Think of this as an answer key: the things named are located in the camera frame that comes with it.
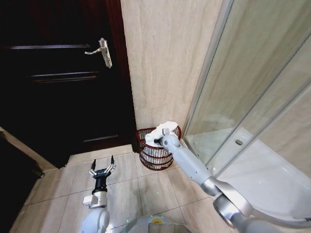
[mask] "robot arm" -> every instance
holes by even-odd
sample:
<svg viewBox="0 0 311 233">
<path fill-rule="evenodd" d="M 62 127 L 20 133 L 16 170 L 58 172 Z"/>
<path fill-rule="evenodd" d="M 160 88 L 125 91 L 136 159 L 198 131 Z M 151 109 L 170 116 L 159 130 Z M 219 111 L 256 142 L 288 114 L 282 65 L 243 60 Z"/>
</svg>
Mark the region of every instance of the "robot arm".
<svg viewBox="0 0 311 233">
<path fill-rule="evenodd" d="M 96 180 L 95 188 L 92 195 L 83 199 L 83 205 L 87 205 L 89 209 L 93 210 L 83 219 L 80 230 L 82 233 L 104 233 L 110 220 L 110 214 L 107 211 L 106 179 L 116 168 L 113 156 L 109 167 L 95 171 L 95 165 L 96 160 L 94 160 L 91 169 L 88 171 Z"/>
<path fill-rule="evenodd" d="M 213 205 L 218 214 L 230 226 L 240 232 L 278 233 L 272 224 L 250 218 L 253 206 L 230 184 L 215 179 L 205 165 L 187 148 L 179 144 L 176 135 L 170 135 L 167 129 L 164 136 L 157 140 L 163 148 L 173 154 L 174 160 L 184 173 L 210 196 L 216 196 Z"/>
</svg>

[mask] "glass shower enclosure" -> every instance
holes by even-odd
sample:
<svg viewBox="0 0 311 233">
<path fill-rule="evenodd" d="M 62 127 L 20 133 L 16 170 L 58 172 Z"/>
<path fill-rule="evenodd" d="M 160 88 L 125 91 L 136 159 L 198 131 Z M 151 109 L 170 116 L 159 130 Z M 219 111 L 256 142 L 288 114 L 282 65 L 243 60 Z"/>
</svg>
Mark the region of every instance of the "glass shower enclosure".
<svg viewBox="0 0 311 233">
<path fill-rule="evenodd" d="M 182 138 L 283 226 L 311 223 L 310 34 L 310 0 L 224 0 Z"/>
</svg>

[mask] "door lever handle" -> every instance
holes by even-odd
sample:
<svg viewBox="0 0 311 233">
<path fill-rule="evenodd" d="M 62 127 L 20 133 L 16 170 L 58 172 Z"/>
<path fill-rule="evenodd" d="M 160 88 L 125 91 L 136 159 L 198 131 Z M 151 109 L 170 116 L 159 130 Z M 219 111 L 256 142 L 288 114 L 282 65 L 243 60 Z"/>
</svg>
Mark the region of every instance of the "door lever handle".
<svg viewBox="0 0 311 233">
<path fill-rule="evenodd" d="M 110 58 L 110 53 L 109 53 L 107 41 L 104 38 L 101 38 L 98 42 L 100 45 L 100 47 L 98 49 L 96 49 L 93 52 L 84 52 L 84 54 L 93 55 L 95 53 L 102 52 L 106 66 L 108 68 L 111 68 L 112 67 L 112 61 Z"/>
</svg>

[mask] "red wire basket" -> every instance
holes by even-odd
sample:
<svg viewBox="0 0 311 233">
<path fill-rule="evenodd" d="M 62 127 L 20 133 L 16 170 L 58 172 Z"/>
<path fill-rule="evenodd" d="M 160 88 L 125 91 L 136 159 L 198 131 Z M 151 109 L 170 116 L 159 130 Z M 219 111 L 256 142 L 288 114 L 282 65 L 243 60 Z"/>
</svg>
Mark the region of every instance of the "red wire basket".
<svg viewBox="0 0 311 233">
<path fill-rule="evenodd" d="M 173 163 L 172 153 L 166 152 L 162 147 L 152 147 L 145 143 L 145 135 L 156 128 L 141 129 L 136 131 L 139 158 L 142 164 L 150 170 L 160 171 L 168 168 Z M 181 137 L 180 127 L 173 131 L 178 139 Z"/>
</svg>

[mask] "shower drain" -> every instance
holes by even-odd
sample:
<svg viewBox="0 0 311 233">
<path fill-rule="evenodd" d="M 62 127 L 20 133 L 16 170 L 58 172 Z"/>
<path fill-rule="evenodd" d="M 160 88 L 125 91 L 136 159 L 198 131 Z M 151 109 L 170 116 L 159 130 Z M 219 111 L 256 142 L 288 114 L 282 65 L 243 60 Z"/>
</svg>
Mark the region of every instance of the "shower drain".
<svg viewBox="0 0 311 233">
<path fill-rule="evenodd" d="M 235 140 L 235 143 L 240 145 L 240 146 L 243 145 L 243 142 L 241 140 L 239 140 L 239 139 Z"/>
</svg>

